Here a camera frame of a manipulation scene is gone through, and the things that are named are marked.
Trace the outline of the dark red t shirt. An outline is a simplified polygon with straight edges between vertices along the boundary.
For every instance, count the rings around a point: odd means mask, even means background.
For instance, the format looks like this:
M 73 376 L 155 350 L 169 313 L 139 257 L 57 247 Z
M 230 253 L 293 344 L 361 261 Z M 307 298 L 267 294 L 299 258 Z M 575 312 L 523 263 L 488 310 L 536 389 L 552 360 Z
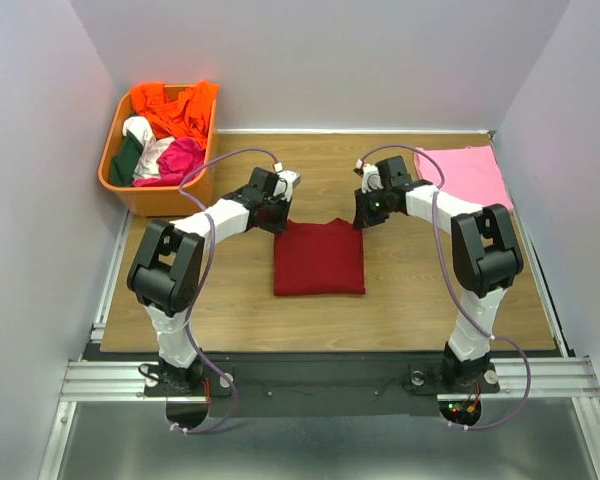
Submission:
M 363 235 L 346 220 L 289 221 L 274 239 L 273 255 L 276 296 L 365 293 Z

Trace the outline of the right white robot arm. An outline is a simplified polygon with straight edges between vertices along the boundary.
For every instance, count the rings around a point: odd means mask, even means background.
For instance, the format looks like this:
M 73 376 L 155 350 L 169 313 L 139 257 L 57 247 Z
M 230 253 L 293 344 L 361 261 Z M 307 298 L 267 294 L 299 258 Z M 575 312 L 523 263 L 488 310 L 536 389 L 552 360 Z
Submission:
M 392 213 L 431 223 L 443 279 L 458 309 L 440 378 L 452 390 L 480 380 L 490 369 L 500 303 L 524 266 L 507 208 L 467 202 L 425 181 L 360 188 L 354 199 L 356 229 L 382 224 Z

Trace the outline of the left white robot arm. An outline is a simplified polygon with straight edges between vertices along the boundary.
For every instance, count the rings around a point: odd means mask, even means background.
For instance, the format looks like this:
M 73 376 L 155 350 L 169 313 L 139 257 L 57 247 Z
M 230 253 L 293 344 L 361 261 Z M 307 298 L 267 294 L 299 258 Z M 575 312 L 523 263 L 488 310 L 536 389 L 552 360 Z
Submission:
M 193 393 L 201 386 L 204 366 L 192 344 L 189 322 L 215 248 L 252 228 L 284 232 L 292 195 L 293 189 L 282 182 L 271 193 L 244 186 L 192 216 L 149 224 L 127 277 L 158 341 L 158 365 L 140 369 L 147 384 L 163 385 L 178 394 Z

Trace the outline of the magenta t shirt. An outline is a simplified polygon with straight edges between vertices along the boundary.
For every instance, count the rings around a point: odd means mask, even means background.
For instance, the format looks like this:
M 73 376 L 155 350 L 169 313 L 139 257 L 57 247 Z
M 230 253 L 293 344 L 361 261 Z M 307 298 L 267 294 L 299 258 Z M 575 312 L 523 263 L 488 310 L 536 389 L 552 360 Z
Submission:
M 132 174 L 132 186 L 177 186 L 204 163 L 205 155 L 206 149 L 193 138 L 157 140 L 140 156 Z

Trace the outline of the folded pink t shirt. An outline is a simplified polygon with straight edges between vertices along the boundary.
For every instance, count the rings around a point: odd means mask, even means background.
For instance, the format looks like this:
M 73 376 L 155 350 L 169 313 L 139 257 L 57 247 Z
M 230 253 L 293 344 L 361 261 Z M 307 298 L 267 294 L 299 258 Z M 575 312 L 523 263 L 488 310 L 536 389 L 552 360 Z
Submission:
M 445 176 L 444 192 L 468 202 L 502 204 L 513 210 L 491 146 L 424 150 L 424 153 L 440 166 Z

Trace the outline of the orange plastic laundry basket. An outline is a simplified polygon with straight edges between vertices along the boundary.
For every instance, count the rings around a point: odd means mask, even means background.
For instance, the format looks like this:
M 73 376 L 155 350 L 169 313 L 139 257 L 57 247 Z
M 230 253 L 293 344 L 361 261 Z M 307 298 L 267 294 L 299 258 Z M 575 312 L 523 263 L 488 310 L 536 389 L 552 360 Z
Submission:
M 174 99 L 180 91 L 190 86 L 193 85 L 166 86 L 166 90 L 168 96 Z M 205 160 L 202 165 L 208 163 L 215 153 L 215 113 L 216 100 L 212 106 L 211 127 L 208 135 L 208 143 L 205 147 Z M 109 183 L 111 160 L 118 153 L 124 139 L 122 133 L 123 123 L 126 119 L 134 115 L 138 114 L 132 109 L 129 92 L 120 101 L 109 131 L 98 169 L 98 178 L 101 185 L 113 192 L 124 203 L 127 209 L 137 216 L 177 217 L 188 216 L 198 212 L 199 208 L 179 193 L 179 185 L 171 187 L 114 187 Z

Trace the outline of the orange t shirt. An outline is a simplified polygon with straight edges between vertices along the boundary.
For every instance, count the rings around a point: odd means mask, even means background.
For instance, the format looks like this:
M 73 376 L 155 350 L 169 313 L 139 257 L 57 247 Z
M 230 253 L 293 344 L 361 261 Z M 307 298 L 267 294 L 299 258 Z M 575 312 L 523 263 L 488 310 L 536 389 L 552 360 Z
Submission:
M 130 99 L 133 111 L 149 122 L 157 139 L 188 137 L 205 148 L 218 93 L 218 85 L 201 81 L 171 99 L 164 84 L 145 83 L 131 88 Z

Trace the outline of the white t shirt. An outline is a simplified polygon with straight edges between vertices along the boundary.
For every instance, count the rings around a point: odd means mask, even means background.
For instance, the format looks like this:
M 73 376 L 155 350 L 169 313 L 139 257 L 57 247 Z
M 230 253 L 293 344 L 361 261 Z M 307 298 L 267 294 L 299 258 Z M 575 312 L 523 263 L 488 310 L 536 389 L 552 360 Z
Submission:
M 131 139 L 136 150 L 139 151 L 138 159 L 135 160 L 131 179 L 145 180 L 160 177 L 158 159 L 175 140 L 173 136 L 157 139 L 153 133 L 149 121 L 143 117 L 134 115 L 123 123 L 123 136 Z

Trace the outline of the dark green t shirt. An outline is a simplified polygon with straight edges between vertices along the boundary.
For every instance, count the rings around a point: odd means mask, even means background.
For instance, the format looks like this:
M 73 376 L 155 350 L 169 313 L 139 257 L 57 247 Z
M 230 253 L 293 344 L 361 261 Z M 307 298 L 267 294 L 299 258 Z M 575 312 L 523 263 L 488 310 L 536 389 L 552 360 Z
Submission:
M 111 160 L 109 183 L 112 186 L 132 186 L 133 173 L 143 150 L 142 143 L 133 134 L 124 137 L 118 153 Z

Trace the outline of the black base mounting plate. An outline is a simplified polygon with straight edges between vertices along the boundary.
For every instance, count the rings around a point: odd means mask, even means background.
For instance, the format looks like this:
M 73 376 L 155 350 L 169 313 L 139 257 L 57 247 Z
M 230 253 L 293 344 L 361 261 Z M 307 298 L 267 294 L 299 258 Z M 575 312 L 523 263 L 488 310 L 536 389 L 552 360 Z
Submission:
M 144 394 L 172 422 L 405 414 L 475 418 L 499 390 L 490 359 L 457 363 L 440 352 L 213 354 L 183 372 L 163 361 L 138 371 Z

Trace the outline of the aluminium frame rail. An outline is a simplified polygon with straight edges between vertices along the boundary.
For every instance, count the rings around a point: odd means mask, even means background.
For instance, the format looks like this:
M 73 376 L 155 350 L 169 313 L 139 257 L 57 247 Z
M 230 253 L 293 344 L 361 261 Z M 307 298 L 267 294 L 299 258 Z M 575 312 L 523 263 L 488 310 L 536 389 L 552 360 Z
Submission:
M 222 242 L 193 317 L 213 354 L 441 352 L 455 318 L 429 224 L 404 215 L 364 234 L 366 292 L 276 298 L 273 238 Z M 96 353 L 68 365 L 67 423 L 42 474 L 57 479 L 594 479 L 598 456 L 581 406 L 598 390 L 589 361 L 536 351 L 522 412 L 523 365 L 498 349 L 504 387 L 485 396 L 485 431 L 438 415 L 211 418 L 212 431 L 171 430 L 166 402 L 145 396 L 141 353 Z

